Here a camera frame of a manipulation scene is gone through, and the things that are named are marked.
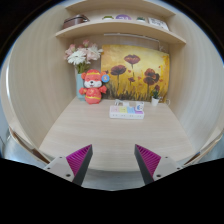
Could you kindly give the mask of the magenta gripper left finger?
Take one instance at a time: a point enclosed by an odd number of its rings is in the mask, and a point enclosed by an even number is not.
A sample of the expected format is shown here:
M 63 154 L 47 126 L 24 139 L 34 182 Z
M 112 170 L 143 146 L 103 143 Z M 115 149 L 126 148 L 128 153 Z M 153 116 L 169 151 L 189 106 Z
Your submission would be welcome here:
M 55 158 L 45 167 L 45 170 L 81 186 L 92 155 L 92 145 L 88 145 L 68 156 Z

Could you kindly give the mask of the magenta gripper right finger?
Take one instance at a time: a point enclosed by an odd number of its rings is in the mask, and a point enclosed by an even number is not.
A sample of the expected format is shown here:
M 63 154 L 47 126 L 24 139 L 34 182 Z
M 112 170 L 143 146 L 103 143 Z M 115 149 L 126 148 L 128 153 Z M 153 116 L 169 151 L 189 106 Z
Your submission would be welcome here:
M 182 169 L 169 156 L 160 156 L 140 145 L 135 145 L 134 155 L 146 185 Z

